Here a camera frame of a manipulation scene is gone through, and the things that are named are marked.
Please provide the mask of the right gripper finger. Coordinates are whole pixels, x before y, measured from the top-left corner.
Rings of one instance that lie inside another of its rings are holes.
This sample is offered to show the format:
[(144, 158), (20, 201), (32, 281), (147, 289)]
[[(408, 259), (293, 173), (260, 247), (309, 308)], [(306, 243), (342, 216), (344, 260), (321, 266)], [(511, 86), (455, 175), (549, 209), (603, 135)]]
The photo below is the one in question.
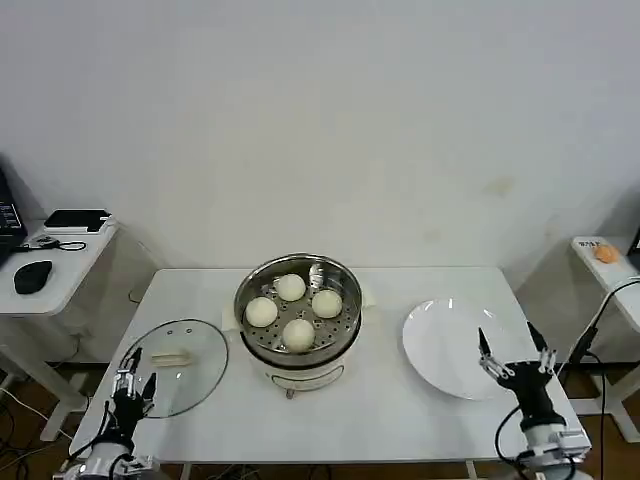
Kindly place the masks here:
[(549, 348), (544, 336), (531, 322), (527, 322), (527, 327), (536, 350), (539, 353), (538, 371), (541, 374), (553, 375), (557, 351)]
[(496, 360), (492, 355), (488, 340), (481, 327), (478, 328), (479, 338), (479, 365), (494, 380), (510, 379), (514, 377), (514, 371), (502, 362)]

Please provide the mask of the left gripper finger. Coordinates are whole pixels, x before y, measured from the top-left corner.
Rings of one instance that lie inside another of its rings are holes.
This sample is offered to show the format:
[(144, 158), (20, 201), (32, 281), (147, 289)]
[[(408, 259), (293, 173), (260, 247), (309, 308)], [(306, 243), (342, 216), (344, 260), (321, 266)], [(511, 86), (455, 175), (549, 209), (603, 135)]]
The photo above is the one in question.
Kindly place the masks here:
[(112, 396), (124, 395), (128, 398), (134, 398), (136, 396), (135, 391), (135, 376), (138, 369), (142, 355), (142, 349), (136, 348), (133, 353), (127, 356), (122, 365), (116, 371)]
[(154, 406), (156, 384), (157, 384), (157, 376), (156, 376), (156, 373), (153, 372), (147, 379), (144, 385), (144, 388), (142, 390), (142, 393), (140, 394), (141, 412), (143, 416), (146, 416)]

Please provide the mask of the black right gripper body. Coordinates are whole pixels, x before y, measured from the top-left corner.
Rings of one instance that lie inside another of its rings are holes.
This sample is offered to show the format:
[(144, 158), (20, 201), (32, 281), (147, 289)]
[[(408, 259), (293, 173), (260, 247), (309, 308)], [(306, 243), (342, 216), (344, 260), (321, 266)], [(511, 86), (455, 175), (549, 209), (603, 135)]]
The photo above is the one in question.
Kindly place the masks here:
[(552, 375), (539, 363), (507, 363), (510, 370), (502, 379), (502, 387), (512, 391), (522, 412), (521, 426), (558, 423), (558, 413), (547, 393)]

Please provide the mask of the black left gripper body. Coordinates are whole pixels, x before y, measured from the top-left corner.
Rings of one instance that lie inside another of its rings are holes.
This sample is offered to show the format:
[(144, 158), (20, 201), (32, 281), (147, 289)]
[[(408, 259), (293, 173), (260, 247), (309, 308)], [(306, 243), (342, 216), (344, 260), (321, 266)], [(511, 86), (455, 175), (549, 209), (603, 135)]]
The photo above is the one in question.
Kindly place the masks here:
[(144, 400), (137, 392), (117, 391), (113, 396), (113, 424), (121, 436), (132, 436), (143, 418)]

